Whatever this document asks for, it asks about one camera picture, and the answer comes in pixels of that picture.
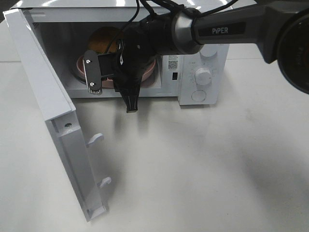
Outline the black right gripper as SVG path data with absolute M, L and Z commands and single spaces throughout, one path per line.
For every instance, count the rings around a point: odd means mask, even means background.
M 147 40 L 118 40 L 112 68 L 114 88 L 120 92 L 126 112 L 138 111 L 141 79 L 147 69 Z

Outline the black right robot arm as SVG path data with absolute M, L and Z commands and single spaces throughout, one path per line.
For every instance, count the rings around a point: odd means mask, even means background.
M 168 9 L 129 26 L 118 42 L 113 61 L 114 87 L 127 112 L 138 109 L 142 75 L 158 55 L 193 55 L 206 44 L 255 44 L 264 61 L 277 61 L 285 79 L 309 91 L 309 3 L 306 0 L 258 0 L 231 9 L 230 4 L 200 12 L 171 0 L 157 4 Z

